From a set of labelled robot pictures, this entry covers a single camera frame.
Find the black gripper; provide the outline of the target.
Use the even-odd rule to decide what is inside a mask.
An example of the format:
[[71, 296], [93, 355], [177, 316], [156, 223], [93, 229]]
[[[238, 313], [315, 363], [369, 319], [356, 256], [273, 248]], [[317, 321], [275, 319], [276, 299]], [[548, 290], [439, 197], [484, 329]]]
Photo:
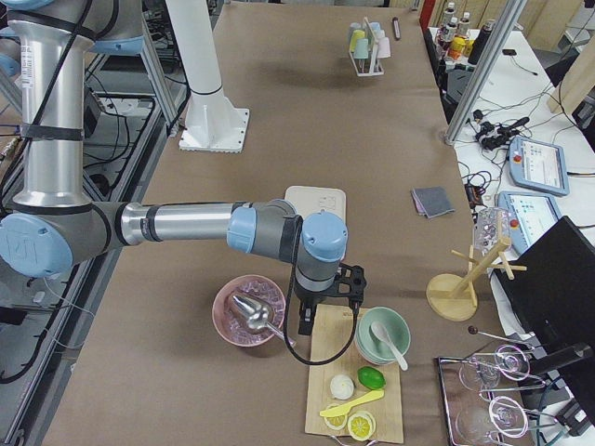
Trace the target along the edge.
[[349, 308], [358, 312], [364, 301], [365, 287], [364, 269], [344, 263], [339, 264], [332, 281], [329, 285], [324, 285], [321, 291], [310, 290], [298, 282], [296, 295], [303, 303], [299, 307], [298, 333], [307, 336], [312, 334], [316, 306], [328, 297], [346, 298]]

